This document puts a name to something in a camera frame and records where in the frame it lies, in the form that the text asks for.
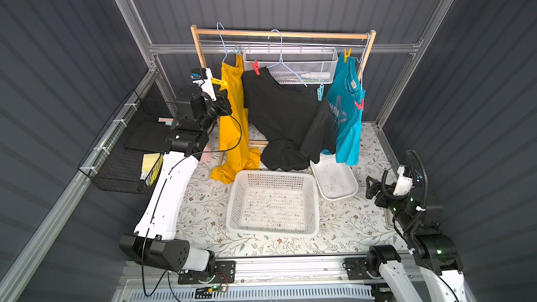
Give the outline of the yellow t-shirt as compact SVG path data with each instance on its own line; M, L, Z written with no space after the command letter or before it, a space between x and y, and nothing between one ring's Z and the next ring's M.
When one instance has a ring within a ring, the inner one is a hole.
M236 64L222 63L221 80L226 82L220 89L227 91L232 114L222 116L219 124L219 149L226 152L226 162L212 170L210 178L224 184L234 182L242 170L257 170L261 162L261 152L250 148L248 110L244 106L242 75L243 58L236 56Z

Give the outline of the blue wire hanger yellow shirt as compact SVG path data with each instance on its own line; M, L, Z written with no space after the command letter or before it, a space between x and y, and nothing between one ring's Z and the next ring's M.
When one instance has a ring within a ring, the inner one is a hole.
M225 30L225 27L220 21L216 22L216 30L217 30L220 42L222 44L222 48L224 50L224 57L222 58L222 63L232 65L233 61L235 60L236 53L233 48L230 48L227 46L222 36L222 31Z

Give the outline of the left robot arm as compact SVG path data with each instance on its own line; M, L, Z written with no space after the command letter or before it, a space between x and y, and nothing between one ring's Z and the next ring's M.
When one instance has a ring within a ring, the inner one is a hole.
M177 113L161 139L162 167L141 220L132 233L122 235L120 249L141 266L167 271L189 271L212 276L215 254L176 238L176 223L188 183L197 168L220 116L232 107L225 89L214 96L198 85L183 88L176 99Z

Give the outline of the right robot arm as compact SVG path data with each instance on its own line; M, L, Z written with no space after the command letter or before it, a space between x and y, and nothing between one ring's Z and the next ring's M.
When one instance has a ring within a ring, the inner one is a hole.
M441 230L443 206L429 194L429 178L415 150L406 152L407 163L398 169L398 179L388 184L366 179L366 198L392 214L394 230L419 267L432 301L467 301L463 264L452 239ZM397 301L421 301L407 277L401 257L392 246L372 246L366 258L372 278L382 278Z

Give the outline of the white plastic tray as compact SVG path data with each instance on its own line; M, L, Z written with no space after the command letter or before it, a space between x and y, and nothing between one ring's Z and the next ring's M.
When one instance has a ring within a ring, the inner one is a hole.
M310 161L310 167L323 199L341 201L358 193L359 183L351 168L338 163L335 155L321 155L317 164Z

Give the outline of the red clothespin on black shirt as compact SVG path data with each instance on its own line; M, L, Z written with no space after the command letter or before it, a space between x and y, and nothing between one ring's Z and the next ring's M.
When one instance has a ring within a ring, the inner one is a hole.
M251 65L252 65L253 71L256 73L257 76L259 76L260 75L260 66L259 66L258 61L253 61L251 63Z

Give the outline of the yellow notepad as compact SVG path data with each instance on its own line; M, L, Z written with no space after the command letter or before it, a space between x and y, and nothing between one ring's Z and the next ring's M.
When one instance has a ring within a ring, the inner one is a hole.
M152 187L162 169L164 155L159 153L145 154L141 165L140 181Z

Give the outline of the black t-shirt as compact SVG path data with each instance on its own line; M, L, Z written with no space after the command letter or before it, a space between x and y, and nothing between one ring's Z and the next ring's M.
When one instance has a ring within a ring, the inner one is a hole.
M261 154L267 169L304 170L310 161L318 163L323 151L335 153L334 115L327 100L317 100L314 89L289 89L266 68L260 75L245 71L242 83L249 122L268 141Z

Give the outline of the red clothespin on teal shirt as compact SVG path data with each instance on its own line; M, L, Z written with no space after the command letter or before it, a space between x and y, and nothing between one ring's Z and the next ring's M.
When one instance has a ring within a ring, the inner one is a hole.
M355 106L358 110L364 110L364 99L356 100Z

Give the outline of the white perforated laundry basket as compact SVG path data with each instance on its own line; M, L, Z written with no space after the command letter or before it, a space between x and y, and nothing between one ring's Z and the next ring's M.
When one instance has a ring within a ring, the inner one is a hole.
M320 230L317 183L307 173L241 171L226 227L233 233L311 239Z

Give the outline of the white tube in mesh basket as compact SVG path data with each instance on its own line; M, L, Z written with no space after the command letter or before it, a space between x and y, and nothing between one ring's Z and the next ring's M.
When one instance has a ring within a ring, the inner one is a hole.
M331 84L333 75L330 72L309 72L301 75L304 82L312 84Z

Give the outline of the teal clothespin on black shirt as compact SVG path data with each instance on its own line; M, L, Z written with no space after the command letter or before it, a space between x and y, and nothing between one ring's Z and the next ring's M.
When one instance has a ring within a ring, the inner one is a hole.
M324 98L324 85L320 84L317 88L317 100L321 102Z

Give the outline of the teal t-shirt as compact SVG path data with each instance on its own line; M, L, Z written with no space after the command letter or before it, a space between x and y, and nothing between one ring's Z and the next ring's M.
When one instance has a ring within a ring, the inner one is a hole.
M325 95L332 113L336 128L336 161L348 166L359 163L362 133L362 115L355 101L364 99L366 90L358 81L359 62L351 57L343 62L343 55L337 61L334 80Z

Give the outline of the black notebook in wall basket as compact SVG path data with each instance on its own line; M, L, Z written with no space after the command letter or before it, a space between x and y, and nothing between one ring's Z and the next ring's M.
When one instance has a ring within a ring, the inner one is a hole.
M144 122L128 135L124 148L145 153L166 152L171 148L170 133L171 128L164 123Z

